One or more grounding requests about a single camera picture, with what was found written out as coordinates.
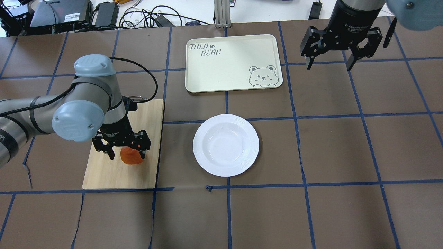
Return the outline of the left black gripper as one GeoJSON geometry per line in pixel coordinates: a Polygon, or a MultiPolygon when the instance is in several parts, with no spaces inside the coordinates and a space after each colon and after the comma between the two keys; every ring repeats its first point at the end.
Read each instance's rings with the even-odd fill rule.
{"type": "Polygon", "coordinates": [[[151,148],[151,140],[145,130],[133,132],[129,118],[122,118],[116,123],[104,123],[92,143],[96,151],[108,155],[114,160],[113,147],[130,147],[139,151],[142,160],[151,148]]]}

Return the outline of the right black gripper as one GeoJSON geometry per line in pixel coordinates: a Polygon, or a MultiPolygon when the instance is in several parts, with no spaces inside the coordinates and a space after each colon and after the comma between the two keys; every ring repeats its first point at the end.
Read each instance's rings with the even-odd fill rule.
{"type": "Polygon", "coordinates": [[[331,50],[351,51],[346,62],[348,71],[358,60],[373,57],[383,38],[380,28],[372,27],[376,18],[377,15],[333,14],[325,29],[308,27],[300,44],[307,69],[311,69],[316,57],[331,50]]]}

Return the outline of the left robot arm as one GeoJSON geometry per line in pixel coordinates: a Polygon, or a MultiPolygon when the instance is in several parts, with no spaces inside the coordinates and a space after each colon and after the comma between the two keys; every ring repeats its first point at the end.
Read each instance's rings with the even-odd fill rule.
{"type": "Polygon", "coordinates": [[[75,77],[60,95],[2,99],[1,166],[13,159],[34,136],[55,133],[75,142],[92,140],[110,159],[114,147],[129,147],[144,159],[151,141],[146,131],[134,132],[128,118],[147,98],[121,94],[114,57],[86,55],[74,63],[75,77]]]}

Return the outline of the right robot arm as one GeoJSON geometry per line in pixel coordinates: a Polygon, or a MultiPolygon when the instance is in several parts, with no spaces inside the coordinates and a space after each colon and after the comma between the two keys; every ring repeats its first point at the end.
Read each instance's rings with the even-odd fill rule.
{"type": "Polygon", "coordinates": [[[300,45],[300,54],[306,58],[307,69],[314,60],[331,50],[350,50],[346,67],[351,70],[362,58],[374,56],[380,43],[388,47],[397,23],[409,30],[425,31],[441,26],[441,0],[337,0],[325,29],[308,27],[300,45]],[[373,27],[383,6],[394,19],[383,36],[379,27],[373,27]]]}

